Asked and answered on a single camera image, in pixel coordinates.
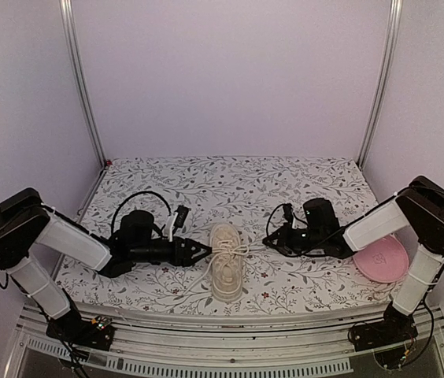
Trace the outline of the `cream white sneaker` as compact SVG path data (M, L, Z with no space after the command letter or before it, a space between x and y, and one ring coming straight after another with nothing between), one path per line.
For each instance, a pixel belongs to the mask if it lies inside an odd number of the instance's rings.
M212 296L220 302L233 302L242 294L245 257L250 246L242 244L238 231L228 223L216 224L209 241L212 248L209 264L183 293L186 295L210 274Z

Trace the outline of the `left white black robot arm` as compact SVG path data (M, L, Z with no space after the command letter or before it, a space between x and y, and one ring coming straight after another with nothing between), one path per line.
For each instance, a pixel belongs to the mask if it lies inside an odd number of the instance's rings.
M130 272L137 263L191 267L212 249L176 235L188 213L186 206L169 210L160 227L152 213L136 209L122 218L112 217L111 235L103 238L45 204L29 187L0 203L0 270L57 321L61 334L79 342L87 335L87 325L75 315L70 297L31 256L32 246L56 250L108 278Z

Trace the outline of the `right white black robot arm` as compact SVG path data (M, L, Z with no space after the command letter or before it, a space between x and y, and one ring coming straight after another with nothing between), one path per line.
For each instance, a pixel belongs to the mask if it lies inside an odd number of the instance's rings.
M418 242L416 253L401 288L377 327L377 336L383 343L394 343L405 334L417 306L425 303L427 293L444 270L444 189L427 177L418 176L347 225L339 223L326 198L304 203L304 228L296 226L289 204L282 207L285 223L268 232L262 242L288 258L350 258L403 228L413 230Z

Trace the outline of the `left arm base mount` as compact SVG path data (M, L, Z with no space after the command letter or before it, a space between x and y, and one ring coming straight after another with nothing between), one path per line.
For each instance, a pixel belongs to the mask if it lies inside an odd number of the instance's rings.
M85 321L65 315L59 319L49 319L46 335L69 345L109 351L116 329L102 320Z

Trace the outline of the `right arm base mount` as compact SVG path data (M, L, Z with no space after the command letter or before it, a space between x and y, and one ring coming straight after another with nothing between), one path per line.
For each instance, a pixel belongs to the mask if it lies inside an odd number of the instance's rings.
M412 315L403 315L392 306L388 307L381 321L355 324L348 331L348 340L355 351L386 347L411 341L418 336Z

